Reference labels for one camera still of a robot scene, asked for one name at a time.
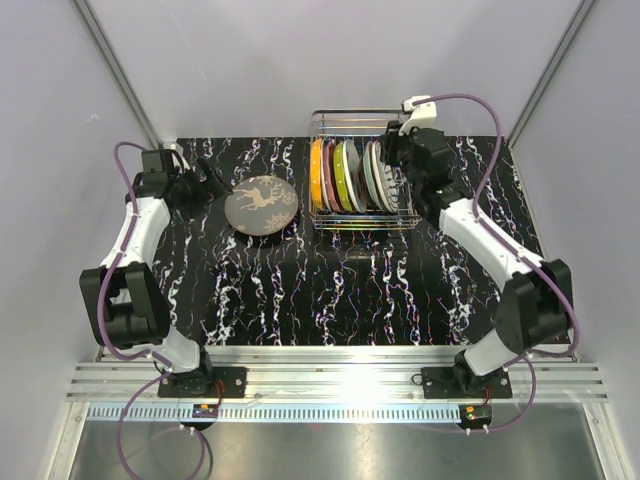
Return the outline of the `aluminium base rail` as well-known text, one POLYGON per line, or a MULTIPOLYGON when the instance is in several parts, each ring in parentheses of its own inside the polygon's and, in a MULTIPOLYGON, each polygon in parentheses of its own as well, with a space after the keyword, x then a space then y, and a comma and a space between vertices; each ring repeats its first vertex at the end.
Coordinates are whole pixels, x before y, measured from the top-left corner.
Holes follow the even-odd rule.
MULTIPOLYGON (((213 364, 247 370, 248 403, 420 403, 418 373, 448 366, 456 346, 212 346, 213 364)), ((598 367, 568 358, 532 359, 508 370, 515 402, 535 387, 539 403, 605 403, 598 367)), ((139 359, 120 362, 105 354, 76 365, 68 401, 124 401, 157 377, 154 365, 139 359)))

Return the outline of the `grey reindeer snowflake plate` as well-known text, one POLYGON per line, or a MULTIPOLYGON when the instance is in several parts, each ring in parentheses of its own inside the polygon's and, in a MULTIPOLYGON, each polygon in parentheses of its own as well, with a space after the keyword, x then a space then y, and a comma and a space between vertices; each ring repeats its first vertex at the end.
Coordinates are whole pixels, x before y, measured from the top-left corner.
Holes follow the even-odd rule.
POLYGON ((260 175, 243 180, 226 198, 229 224, 249 236, 269 236, 283 230, 299 211, 294 187, 279 177, 260 175))

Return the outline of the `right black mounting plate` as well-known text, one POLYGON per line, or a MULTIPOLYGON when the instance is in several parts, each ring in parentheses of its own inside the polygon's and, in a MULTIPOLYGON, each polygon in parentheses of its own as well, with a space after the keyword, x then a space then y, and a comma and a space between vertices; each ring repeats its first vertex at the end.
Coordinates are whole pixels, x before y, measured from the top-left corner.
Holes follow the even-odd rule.
POLYGON ((510 399, 513 396, 508 374, 499 369, 476 376, 460 366, 423 367, 420 385, 425 399, 510 399))

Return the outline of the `red floral plate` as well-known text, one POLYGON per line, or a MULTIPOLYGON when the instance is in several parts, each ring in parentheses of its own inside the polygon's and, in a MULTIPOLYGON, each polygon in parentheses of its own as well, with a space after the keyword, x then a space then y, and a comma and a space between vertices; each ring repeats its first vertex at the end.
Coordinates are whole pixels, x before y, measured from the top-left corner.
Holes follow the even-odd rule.
POLYGON ((362 191, 362 199, 366 202, 366 209, 370 210, 374 207, 374 202, 371 199, 371 196, 369 194, 369 190, 368 190, 368 184, 367 184, 367 180, 366 180, 366 175, 364 173, 364 169, 361 168, 359 170, 359 182, 361 185, 361 191, 362 191))

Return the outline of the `mint green floral plate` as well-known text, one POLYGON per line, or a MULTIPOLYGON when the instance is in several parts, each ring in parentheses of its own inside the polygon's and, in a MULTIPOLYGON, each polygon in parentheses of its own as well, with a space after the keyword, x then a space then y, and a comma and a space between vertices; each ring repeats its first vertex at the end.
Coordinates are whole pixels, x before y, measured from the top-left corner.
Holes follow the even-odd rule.
POLYGON ((377 184, 376 184, 373 170, 372 170, 371 147, 372 147, 371 141, 368 141, 366 146, 364 147, 363 160, 362 160, 364 178, 365 178, 367 191, 371 199, 372 206, 375 207, 378 211, 384 212, 384 207, 378 195, 377 184))

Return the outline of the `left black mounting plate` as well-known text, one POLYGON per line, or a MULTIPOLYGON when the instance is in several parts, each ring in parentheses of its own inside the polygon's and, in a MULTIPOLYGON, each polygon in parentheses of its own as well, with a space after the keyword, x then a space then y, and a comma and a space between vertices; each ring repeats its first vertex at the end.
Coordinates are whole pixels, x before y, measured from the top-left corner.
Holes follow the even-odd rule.
POLYGON ((242 399, 245 397, 248 369, 216 366, 210 371, 196 370, 171 374, 158 387, 160 398, 173 399, 242 399))

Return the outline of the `pink polka dot plate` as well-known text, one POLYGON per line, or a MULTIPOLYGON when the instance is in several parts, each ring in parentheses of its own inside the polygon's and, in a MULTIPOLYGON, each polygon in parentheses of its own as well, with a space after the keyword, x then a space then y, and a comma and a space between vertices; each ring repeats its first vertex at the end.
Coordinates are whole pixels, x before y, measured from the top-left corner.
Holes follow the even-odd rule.
POLYGON ((324 139, 323 140, 323 175, 324 175, 324 184, 326 187, 327 193, 327 202, 329 204, 330 209, 334 213, 341 213, 342 207, 339 202, 339 197, 336 191, 336 187, 334 185, 334 176, 333 176, 333 152, 334 152, 335 144, 332 140, 324 139))

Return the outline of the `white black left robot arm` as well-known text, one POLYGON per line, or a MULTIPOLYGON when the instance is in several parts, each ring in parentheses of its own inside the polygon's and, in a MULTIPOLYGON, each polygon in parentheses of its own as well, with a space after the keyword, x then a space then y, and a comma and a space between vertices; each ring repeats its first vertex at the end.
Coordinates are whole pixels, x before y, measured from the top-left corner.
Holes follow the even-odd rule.
POLYGON ((204 346, 180 333, 152 265, 174 213, 192 218, 229 194, 204 161, 197 174, 175 148, 142 149, 142 170, 123 178, 125 219, 114 246, 79 286, 96 342, 122 362, 151 360, 168 398, 233 396, 229 369, 215 367, 204 346))

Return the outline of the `white blue striped plate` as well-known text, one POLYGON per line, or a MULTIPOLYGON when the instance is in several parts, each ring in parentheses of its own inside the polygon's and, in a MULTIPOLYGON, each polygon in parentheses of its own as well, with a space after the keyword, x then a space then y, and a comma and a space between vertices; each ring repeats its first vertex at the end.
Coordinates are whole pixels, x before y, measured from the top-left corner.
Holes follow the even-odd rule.
POLYGON ((372 169, 378 188, 378 196, 387 212, 399 211, 398 185, 392 168, 382 161, 382 149, 379 141, 372 145, 372 169))

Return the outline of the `white watermelon pattern plate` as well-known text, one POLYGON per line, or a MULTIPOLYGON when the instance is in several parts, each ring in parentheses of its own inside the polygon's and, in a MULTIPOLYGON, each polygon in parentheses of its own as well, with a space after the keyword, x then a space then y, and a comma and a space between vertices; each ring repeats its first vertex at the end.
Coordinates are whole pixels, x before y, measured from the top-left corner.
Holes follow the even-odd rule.
POLYGON ((344 153, 347 164, 347 189, 354 210, 364 214, 367 209, 367 203, 362 190, 360 179, 361 157, 357 151, 355 143, 351 139, 344 141, 344 153))

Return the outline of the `left aluminium frame post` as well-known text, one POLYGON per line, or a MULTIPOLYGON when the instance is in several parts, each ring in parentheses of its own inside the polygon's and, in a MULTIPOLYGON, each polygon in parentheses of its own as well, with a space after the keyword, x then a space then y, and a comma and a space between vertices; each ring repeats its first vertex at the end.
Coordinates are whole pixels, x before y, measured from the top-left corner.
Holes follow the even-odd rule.
POLYGON ((162 146, 164 141, 157 133, 139 96, 135 92, 91 3, 86 0, 71 0, 70 3, 91 38, 92 43, 145 140, 154 147, 162 146))

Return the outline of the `right aluminium frame post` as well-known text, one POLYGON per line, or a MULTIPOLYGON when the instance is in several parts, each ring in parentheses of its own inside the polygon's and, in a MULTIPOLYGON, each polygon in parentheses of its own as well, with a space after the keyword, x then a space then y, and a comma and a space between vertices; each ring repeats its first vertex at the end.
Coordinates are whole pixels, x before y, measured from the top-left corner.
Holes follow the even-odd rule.
POLYGON ((564 61, 568 58, 571 49, 598 4, 598 0, 581 0, 578 2, 523 109, 517 117, 513 128, 507 136, 507 144, 510 149, 513 149, 517 145, 525 128, 530 123, 534 113, 540 106, 545 94, 552 85, 564 61))

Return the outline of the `lime green polka dot plate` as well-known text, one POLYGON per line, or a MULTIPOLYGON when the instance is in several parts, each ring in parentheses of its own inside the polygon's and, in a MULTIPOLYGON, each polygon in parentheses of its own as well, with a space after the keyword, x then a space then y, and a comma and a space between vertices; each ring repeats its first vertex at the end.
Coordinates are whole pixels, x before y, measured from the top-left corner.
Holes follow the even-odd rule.
POLYGON ((355 207, 351 200, 348 187, 349 168, 347 160, 347 147, 351 140, 343 140, 337 144, 333 153, 334 184, 338 192, 339 203, 344 212, 354 213, 355 207))

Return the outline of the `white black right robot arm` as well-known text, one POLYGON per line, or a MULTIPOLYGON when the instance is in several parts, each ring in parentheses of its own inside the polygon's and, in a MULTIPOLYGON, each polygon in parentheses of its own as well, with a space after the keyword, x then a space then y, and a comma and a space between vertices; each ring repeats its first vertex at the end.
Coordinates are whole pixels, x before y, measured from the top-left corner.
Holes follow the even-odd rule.
POLYGON ((380 138, 381 161, 402 171, 416 211, 456 241, 500 290, 493 328, 459 352, 439 383, 446 392, 479 398, 506 367, 534 348, 577 330, 569 266, 531 252, 502 230, 449 169, 445 134, 394 120, 380 138))

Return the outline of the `yellow polka dot plate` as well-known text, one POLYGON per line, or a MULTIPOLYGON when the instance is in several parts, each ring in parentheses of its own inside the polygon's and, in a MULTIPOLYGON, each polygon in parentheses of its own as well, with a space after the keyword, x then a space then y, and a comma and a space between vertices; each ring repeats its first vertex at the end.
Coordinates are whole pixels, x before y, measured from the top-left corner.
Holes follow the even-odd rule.
POLYGON ((315 139, 311 143, 310 167, 309 167, 309 185, 311 194, 311 203, 316 210, 324 209, 323 192, 322 192, 322 140, 315 139))

